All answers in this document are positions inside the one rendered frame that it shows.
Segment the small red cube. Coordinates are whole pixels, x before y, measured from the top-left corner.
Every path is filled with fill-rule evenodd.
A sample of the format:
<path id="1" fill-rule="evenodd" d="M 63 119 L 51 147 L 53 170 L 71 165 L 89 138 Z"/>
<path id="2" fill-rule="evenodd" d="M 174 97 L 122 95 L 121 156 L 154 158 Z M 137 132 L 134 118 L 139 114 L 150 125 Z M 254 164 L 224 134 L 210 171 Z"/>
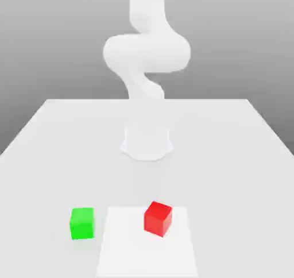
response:
<path id="1" fill-rule="evenodd" d="M 164 237 L 172 224 L 172 207 L 153 201 L 144 212 L 144 230 Z"/>

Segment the small green cube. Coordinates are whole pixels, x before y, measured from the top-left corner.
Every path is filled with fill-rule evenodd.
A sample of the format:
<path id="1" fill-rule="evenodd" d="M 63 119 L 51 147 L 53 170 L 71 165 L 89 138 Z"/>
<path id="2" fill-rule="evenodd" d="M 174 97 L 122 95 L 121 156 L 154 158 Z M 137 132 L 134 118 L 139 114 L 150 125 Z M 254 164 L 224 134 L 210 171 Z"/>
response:
<path id="1" fill-rule="evenodd" d="M 92 207 L 73 208 L 69 220 L 69 228 L 73 240 L 94 238 L 94 209 Z"/>

